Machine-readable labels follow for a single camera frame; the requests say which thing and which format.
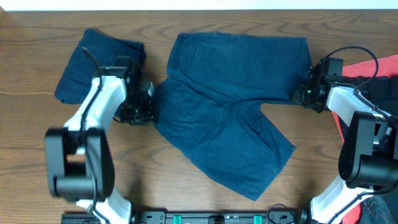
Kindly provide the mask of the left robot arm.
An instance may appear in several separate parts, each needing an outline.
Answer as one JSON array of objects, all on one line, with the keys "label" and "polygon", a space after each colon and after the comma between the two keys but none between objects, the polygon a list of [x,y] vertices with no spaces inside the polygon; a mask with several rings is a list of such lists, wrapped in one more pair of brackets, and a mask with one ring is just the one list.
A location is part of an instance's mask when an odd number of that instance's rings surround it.
[{"label": "left robot arm", "polygon": [[61,128],[45,133],[50,193],[76,203],[84,212],[68,212],[62,223],[139,223],[132,203],[115,188],[115,169],[107,132],[117,122],[129,125],[154,119],[154,85],[128,56],[114,65],[97,64],[91,89],[78,111]]}]

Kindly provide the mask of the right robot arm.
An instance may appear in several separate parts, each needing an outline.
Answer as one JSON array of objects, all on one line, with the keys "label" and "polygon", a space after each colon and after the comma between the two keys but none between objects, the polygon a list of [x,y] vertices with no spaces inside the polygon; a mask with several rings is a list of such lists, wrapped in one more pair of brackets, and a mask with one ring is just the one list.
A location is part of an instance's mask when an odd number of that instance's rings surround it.
[{"label": "right robot arm", "polygon": [[364,199],[397,189],[397,121],[345,80],[341,59],[322,58],[291,100],[334,112],[348,125],[337,178],[299,211],[296,223],[340,223]]}]

